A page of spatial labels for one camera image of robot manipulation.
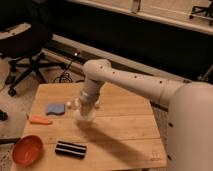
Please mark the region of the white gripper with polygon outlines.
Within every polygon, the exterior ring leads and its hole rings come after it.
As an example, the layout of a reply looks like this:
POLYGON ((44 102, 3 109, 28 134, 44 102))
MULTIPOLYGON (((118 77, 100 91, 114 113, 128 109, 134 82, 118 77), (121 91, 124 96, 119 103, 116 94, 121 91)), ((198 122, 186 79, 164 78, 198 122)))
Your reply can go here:
POLYGON ((80 113, 82 115, 89 115, 95 108, 100 108, 99 93, 89 94, 85 91, 80 92, 79 99, 75 99, 73 102, 74 109, 78 109, 80 106, 80 113))

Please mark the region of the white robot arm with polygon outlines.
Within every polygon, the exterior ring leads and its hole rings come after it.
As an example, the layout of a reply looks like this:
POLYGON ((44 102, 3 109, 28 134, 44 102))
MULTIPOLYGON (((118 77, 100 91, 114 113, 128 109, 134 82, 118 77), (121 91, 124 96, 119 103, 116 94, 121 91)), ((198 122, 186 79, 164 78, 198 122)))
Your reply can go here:
POLYGON ((213 171, 213 85, 183 83, 114 69, 106 59, 83 65, 85 81, 74 116, 91 121, 100 89, 114 84, 168 109, 168 171, 213 171))

